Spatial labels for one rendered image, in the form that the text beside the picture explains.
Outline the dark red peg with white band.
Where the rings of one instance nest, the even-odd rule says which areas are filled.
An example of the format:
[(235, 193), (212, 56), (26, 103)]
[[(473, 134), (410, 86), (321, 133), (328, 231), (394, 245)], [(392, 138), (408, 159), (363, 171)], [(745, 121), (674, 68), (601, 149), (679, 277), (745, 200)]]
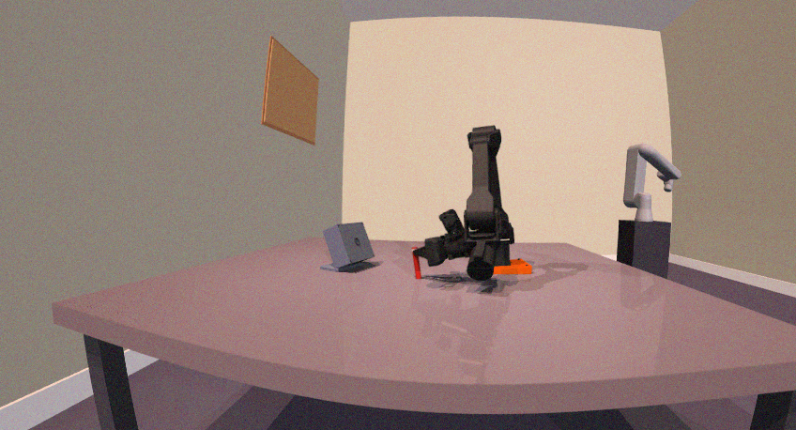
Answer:
[[(417, 250), (417, 249), (418, 249), (418, 247), (416, 247), (416, 248), (412, 248), (412, 253), (413, 253), (413, 251), (415, 251), (415, 250)], [(419, 259), (419, 256), (418, 256), (418, 255), (415, 255), (415, 254), (413, 254), (413, 259), (414, 259), (414, 266), (415, 266), (416, 278), (417, 278), (417, 279), (420, 279), (420, 278), (421, 278), (421, 265), (420, 265), (420, 259)]]

